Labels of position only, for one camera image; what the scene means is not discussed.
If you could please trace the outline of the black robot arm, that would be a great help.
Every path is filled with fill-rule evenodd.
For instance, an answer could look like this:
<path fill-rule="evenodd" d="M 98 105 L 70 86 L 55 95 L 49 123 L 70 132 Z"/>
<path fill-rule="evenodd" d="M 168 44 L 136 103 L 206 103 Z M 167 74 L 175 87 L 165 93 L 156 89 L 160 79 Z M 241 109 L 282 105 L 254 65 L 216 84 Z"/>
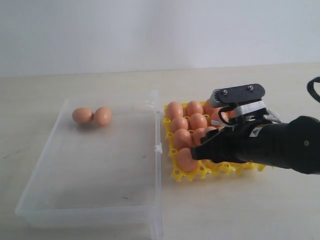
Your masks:
<path fill-rule="evenodd" d="M 212 130 L 190 149 L 194 160 L 255 163 L 320 173 L 320 121 L 299 116 L 289 123 L 257 121 L 247 126 Z"/>

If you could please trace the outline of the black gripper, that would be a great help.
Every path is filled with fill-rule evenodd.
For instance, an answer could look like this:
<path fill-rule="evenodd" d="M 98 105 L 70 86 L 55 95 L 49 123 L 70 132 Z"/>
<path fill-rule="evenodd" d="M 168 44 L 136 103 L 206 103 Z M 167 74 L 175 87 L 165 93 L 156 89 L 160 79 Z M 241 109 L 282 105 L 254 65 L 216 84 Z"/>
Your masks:
<path fill-rule="evenodd" d="M 249 124 L 208 131 L 200 145 L 190 149 L 194 160 L 213 163 L 255 163 L 270 165 L 272 151 L 268 150 L 271 138 L 266 133 L 273 124 Z"/>

